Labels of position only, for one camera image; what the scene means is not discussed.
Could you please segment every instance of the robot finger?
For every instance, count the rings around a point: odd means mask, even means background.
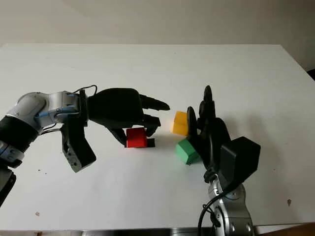
[[[187,109],[187,125],[188,125],[188,135],[197,136],[197,120],[195,111],[192,107]]]
[[[154,110],[162,110],[162,111],[169,111],[170,108],[169,106],[162,101],[156,100],[151,97],[147,97],[145,95],[140,94],[140,100],[142,103],[142,108],[143,109],[154,109]]]
[[[126,147],[127,138],[123,129],[112,129],[108,128],[109,132],[120,142],[122,145]]]

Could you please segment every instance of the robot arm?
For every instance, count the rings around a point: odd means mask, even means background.
[[[166,103],[131,88],[110,88],[90,97],[84,89],[79,93],[31,92],[23,95],[0,121],[0,206],[16,180],[8,167],[18,167],[30,143],[39,135],[52,131],[44,131],[46,126],[63,124],[57,129],[62,133],[63,153],[73,171],[78,172],[96,160],[84,135],[88,120],[108,128],[126,147],[123,128],[142,125],[149,137],[160,126],[159,118],[143,113],[142,109],[149,108],[170,109]]]
[[[245,137],[231,140],[224,121],[216,116],[210,86],[205,88],[199,118],[188,107],[187,119],[187,139],[201,156],[206,168],[204,180],[210,184],[211,200],[200,214],[198,235],[201,235],[202,219],[209,212],[217,236],[251,236],[252,220],[242,183],[257,170],[260,145]]]

